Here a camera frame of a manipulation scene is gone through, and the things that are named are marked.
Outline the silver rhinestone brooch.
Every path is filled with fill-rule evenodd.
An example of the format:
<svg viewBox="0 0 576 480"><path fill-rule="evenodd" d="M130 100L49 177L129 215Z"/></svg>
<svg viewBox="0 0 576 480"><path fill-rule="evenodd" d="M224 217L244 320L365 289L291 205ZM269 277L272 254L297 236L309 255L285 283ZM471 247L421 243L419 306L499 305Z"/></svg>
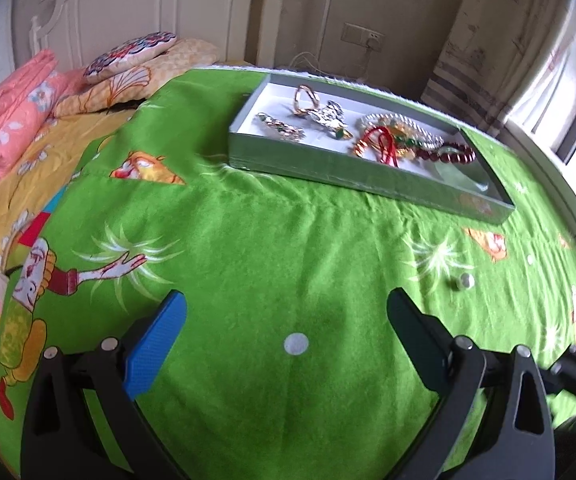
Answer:
<svg viewBox="0 0 576 480"><path fill-rule="evenodd" d="M335 140L350 140L353 133L346 125L341 106L335 101L328 101L323 107L309 112L309 118L323 128Z"/></svg>

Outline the pale green jade bangle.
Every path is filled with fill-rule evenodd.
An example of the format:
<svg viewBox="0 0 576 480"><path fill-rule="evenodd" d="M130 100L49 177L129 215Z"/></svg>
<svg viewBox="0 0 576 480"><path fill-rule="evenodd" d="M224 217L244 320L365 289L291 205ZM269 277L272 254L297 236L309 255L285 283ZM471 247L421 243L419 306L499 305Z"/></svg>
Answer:
<svg viewBox="0 0 576 480"><path fill-rule="evenodd" d="M454 188L478 191L478 183L464 174L457 165L439 162L435 165L435 170L445 183L452 185Z"/></svg>

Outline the pearl drop earring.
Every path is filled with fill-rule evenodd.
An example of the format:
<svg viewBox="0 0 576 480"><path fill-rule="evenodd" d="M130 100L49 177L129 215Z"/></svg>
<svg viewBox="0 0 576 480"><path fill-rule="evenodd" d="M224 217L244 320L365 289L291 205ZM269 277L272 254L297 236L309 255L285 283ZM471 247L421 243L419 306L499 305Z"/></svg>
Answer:
<svg viewBox="0 0 576 480"><path fill-rule="evenodd" d="M461 272L452 277L452 288L455 290L470 290L475 285L475 278L471 272Z"/></svg>

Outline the green cartoon blanket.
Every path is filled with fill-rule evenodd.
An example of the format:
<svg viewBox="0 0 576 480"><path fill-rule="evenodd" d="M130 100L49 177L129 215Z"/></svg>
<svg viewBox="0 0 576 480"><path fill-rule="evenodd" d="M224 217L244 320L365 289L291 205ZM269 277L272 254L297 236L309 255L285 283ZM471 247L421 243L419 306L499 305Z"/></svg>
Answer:
<svg viewBox="0 0 576 480"><path fill-rule="evenodd" d="M42 352L120 336L172 289L187 322L138 404L195 479L382 478L435 401L388 322L393 288L485 348L549 364L576 344L576 246L519 158L474 136L516 206L500 226L241 171L228 128L261 81L196 70L87 146L6 295L11 463Z"/></svg>

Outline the yellow floral bedsheet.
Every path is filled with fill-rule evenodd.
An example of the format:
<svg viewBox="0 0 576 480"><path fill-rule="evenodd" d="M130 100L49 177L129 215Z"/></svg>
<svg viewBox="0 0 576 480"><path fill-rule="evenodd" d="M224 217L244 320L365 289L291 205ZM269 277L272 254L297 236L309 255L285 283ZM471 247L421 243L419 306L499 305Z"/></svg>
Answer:
<svg viewBox="0 0 576 480"><path fill-rule="evenodd" d="M90 142L106 143L134 115L132 110L49 120L42 125L20 160L0 180L0 316L8 277L23 262L28 248L20 240L41 231L48 209L62 188L79 174L80 157ZM10 465L0 452L0 465Z"/></svg>

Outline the folded pink floral quilt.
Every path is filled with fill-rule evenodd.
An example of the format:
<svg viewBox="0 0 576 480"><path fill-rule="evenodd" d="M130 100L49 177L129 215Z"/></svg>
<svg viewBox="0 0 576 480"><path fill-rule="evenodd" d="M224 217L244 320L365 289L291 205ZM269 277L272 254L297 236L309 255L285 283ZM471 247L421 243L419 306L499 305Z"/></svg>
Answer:
<svg viewBox="0 0 576 480"><path fill-rule="evenodd" d="M0 179L34 140L53 107L78 91L84 70L57 70L56 54L41 50L0 84Z"/></svg>

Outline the striped cartoon curtain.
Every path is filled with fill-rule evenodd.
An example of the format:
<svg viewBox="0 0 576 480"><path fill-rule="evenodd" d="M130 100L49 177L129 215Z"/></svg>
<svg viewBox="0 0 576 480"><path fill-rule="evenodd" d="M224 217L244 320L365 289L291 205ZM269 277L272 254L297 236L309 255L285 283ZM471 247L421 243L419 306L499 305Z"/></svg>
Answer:
<svg viewBox="0 0 576 480"><path fill-rule="evenodd" d="M574 0L461 0L421 102L498 136L572 39Z"/></svg>

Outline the grey shallow cardboard tray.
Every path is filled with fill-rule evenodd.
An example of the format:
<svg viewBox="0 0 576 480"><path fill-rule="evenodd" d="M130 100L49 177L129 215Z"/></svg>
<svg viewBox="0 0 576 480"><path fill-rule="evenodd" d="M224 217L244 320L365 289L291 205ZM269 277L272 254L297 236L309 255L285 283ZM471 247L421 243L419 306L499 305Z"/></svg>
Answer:
<svg viewBox="0 0 576 480"><path fill-rule="evenodd" d="M294 115L292 98L301 84L324 102L341 106L352 139L335 140L312 120ZM353 188L493 224L510 217L516 206L480 151L471 164L454 164L478 183L474 192L445 183L435 170L440 160L398 160L385 165L381 158L388 144L377 138L369 139L362 150L355 148L364 136L363 119L394 113L444 140L448 153L455 153L460 144L474 145L463 129L387 96L296 74L271 73L229 127L229 162L238 169Z"/></svg>

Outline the patterned round cushion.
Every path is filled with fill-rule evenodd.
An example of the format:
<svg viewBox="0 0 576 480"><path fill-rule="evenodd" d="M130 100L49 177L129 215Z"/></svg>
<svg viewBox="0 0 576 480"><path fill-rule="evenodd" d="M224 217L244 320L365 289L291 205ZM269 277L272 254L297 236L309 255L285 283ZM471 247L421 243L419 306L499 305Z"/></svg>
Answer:
<svg viewBox="0 0 576 480"><path fill-rule="evenodd" d="M83 77L87 84L97 84L97 82L156 58L159 54L171 49L176 41L177 36L174 32L151 32L151 34L125 41L90 62Z"/></svg>

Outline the yellow floral pillow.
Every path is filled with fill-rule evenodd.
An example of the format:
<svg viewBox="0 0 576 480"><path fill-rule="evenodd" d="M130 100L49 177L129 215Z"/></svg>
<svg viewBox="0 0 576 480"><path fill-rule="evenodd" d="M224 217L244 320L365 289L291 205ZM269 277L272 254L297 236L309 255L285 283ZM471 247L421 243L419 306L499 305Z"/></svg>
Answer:
<svg viewBox="0 0 576 480"><path fill-rule="evenodd" d="M218 58L218 48L210 42L195 38L177 40L156 58L93 84L78 94L66 96L55 105L53 115L61 118L88 114L118 104L146 100L169 80L196 66L212 65Z"/></svg>

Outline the white wooden headboard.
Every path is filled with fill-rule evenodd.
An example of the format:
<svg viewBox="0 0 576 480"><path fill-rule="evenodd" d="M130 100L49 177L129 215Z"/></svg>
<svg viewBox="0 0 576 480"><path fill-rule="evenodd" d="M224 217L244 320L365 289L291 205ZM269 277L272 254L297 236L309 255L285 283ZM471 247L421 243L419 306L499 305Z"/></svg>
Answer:
<svg viewBox="0 0 576 480"><path fill-rule="evenodd" d="M30 50L52 50L63 72L149 32L210 42L221 62L275 65L283 0L48 1L49 19L31 20Z"/></svg>

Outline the wall power socket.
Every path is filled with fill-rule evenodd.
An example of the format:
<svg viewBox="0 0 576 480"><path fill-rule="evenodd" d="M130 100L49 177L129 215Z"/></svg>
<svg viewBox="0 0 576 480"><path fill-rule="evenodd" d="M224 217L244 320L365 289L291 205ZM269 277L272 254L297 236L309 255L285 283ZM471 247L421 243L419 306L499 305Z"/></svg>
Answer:
<svg viewBox="0 0 576 480"><path fill-rule="evenodd" d="M383 47L384 35L376 30L345 23L342 28L341 40L362 48L380 52Z"/></svg>

